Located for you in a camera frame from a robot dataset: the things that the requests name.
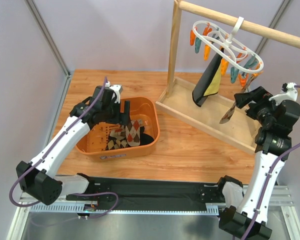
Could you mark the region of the brown argyle sock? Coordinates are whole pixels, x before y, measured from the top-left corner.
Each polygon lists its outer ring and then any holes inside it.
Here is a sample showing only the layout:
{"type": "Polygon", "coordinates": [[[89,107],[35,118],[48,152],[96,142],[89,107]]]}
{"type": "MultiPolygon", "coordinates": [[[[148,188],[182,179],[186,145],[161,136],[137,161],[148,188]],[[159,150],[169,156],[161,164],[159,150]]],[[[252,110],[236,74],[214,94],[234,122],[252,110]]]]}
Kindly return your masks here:
{"type": "Polygon", "coordinates": [[[124,149],[128,147],[129,144],[125,138],[118,139],[116,137],[109,136],[105,150],[110,151],[110,150],[124,149]]]}
{"type": "Polygon", "coordinates": [[[119,140],[122,141],[126,139],[126,128],[125,126],[120,126],[117,129],[112,130],[108,136],[109,140],[119,140]]]}

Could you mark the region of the black white-striped sock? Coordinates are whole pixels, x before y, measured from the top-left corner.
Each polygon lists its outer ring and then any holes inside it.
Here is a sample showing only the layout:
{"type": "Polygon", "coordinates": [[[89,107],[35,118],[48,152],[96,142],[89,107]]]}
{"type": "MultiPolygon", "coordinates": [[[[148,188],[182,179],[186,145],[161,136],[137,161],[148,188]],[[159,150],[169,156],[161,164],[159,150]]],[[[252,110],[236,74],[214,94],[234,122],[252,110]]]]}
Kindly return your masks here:
{"type": "Polygon", "coordinates": [[[151,144],[154,141],[154,138],[151,135],[148,135],[146,133],[142,133],[140,135],[140,145],[146,146],[151,144]]]}

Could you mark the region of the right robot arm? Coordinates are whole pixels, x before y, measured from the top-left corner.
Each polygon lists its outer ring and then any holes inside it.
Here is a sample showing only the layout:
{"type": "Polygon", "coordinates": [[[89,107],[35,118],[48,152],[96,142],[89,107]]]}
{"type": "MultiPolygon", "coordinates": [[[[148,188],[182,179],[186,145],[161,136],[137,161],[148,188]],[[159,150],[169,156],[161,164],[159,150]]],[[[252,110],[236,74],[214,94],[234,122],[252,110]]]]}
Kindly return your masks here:
{"type": "Polygon", "coordinates": [[[300,143],[292,145],[289,136],[300,118],[297,88],[296,83],[290,82],[283,84],[277,95],[261,86],[234,95],[236,107],[248,106],[246,115],[261,125],[254,139],[254,169],[247,190],[239,180],[228,175],[217,184],[217,193],[225,200],[218,226],[234,239],[271,237],[272,230],[266,226],[270,198],[289,153],[300,147],[300,143]]]}

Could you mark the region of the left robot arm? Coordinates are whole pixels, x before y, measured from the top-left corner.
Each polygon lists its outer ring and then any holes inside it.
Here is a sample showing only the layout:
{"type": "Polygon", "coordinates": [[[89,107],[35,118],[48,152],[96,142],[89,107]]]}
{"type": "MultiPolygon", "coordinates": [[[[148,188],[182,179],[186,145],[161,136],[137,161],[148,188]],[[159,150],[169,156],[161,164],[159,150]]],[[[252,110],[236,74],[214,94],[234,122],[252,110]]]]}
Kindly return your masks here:
{"type": "Polygon", "coordinates": [[[30,162],[21,161],[16,167],[22,191],[45,205],[58,197],[83,194],[89,187],[88,176],[76,174],[56,177],[56,174],[75,145],[99,123],[127,125],[130,102],[124,102],[121,112],[123,87],[106,82],[97,86],[92,96],[74,106],[62,129],[30,162]]]}

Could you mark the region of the beige orange argyle sock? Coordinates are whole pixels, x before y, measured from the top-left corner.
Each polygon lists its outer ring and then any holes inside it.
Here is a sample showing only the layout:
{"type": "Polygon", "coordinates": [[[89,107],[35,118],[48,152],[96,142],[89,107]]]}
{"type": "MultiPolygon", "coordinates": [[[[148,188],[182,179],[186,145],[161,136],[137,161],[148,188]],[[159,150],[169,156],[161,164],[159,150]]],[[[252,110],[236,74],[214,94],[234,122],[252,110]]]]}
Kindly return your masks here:
{"type": "Polygon", "coordinates": [[[137,147],[140,145],[142,126],[143,126],[143,121],[141,119],[131,120],[125,126],[125,137],[130,147],[137,147]]]}

